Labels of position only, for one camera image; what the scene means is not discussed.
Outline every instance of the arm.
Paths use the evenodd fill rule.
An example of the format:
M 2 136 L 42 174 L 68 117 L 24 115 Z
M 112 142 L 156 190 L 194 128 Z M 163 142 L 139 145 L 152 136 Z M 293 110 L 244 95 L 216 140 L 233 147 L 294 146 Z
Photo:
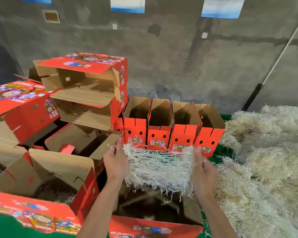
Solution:
M 127 158 L 122 143 L 103 157 L 107 183 L 93 204 L 77 238 L 106 238 L 115 201 L 127 171 Z
M 214 197 L 216 167 L 195 149 L 192 183 L 195 195 L 207 217 L 213 238 L 237 238 L 234 229 Z

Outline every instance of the green floor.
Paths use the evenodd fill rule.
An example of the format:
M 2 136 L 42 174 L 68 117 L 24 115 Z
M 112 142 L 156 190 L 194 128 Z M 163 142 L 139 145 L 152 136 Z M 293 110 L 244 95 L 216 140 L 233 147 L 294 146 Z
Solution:
M 222 118 L 224 120 L 229 120 L 231 116 L 229 115 L 222 115 Z M 220 156 L 230 156 L 232 155 L 232 152 L 228 150 L 227 148 L 222 147 L 221 145 L 218 145 L 212 158 L 211 161 L 214 163 L 220 162 L 220 159 L 217 157 L 218 155 Z M 102 174 L 102 177 L 99 177 L 98 183 L 100 183 L 100 189 L 103 188 L 103 180 L 106 180 L 106 174 Z M 210 233 L 207 224 L 204 224 L 205 231 L 207 233 Z M 31 228 L 24 228 L 15 218 L 12 216 L 6 216 L 6 215 L 0 215 L 0 238 L 27 238 L 27 237 L 35 237 L 35 238 L 40 238 L 40 237 L 48 237 L 48 238 L 62 238 L 62 237 L 69 237 L 70 235 L 62 234 L 62 233 L 51 233 L 51 234 L 45 234 L 45 233 L 40 233 L 35 231 L 34 229 Z M 199 235 L 199 238 L 205 237 L 205 234 Z

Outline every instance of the concrete wall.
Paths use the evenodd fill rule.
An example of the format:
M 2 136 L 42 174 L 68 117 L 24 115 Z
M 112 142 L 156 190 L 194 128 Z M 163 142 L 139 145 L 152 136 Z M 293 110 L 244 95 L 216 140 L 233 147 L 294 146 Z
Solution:
M 0 0 L 0 23 L 24 73 L 33 59 L 74 52 L 126 56 L 129 94 L 213 103 L 229 114 L 243 107 L 292 35 L 298 0 L 246 0 L 236 20 L 201 18 L 203 1 L 146 0 L 145 14 L 128 14 L 111 12 L 110 0 Z M 42 9 L 56 9 L 61 24 L 45 23 Z M 148 32 L 153 24 L 159 35 Z M 261 91 L 258 107 L 290 99 L 298 105 L 298 74 L 295 93 L 279 95 L 291 70 L 298 72 L 298 35 L 284 58 L 271 79 L 268 93 L 275 94 Z

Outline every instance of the green mat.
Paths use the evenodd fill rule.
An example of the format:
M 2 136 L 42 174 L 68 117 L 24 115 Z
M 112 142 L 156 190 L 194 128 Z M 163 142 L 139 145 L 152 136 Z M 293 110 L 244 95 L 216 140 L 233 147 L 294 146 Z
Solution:
M 231 115 L 221 115 L 221 117 L 225 121 L 231 119 Z M 232 157 L 232 151 L 223 147 L 222 145 L 218 145 L 210 160 L 213 163 L 218 164 L 221 162 L 221 160 L 218 158 L 218 156 Z M 99 176 L 97 179 L 97 181 L 99 183 L 100 190 L 103 189 L 106 180 L 107 180 L 106 172 L 103 172 L 101 174 L 101 176 Z M 204 230 L 203 230 L 203 233 L 201 233 L 198 236 L 198 238 L 211 237 L 211 231 L 207 224 L 206 217 L 203 212 L 201 212 L 201 214 L 202 214 L 203 222 L 204 222 Z M 6 216 L 6 215 L 0 214 L 0 238 L 10 238 L 10 237 L 13 237 L 13 238 L 28 238 L 28 237 L 65 238 L 65 237 L 69 237 L 69 236 L 71 236 L 71 235 L 62 234 L 62 233 L 45 234 L 45 233 L 38 232 L 34 229 L 31 229 L 31 228 L 25 228 L 12 216 Z

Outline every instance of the poster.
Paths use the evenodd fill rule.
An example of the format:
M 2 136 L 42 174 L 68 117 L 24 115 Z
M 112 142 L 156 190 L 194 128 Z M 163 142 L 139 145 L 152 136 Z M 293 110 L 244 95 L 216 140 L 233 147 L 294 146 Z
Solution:
M 201 17 L 236 19 L 245 0 L 204 0 Z
M 51 0 L 23 0 L 26 2 L 34 2 L 34 3 L 43 3 L 43 4 L 52 4 Z
M 145 13 L 145 0 L 110 0 L 113 12 Z

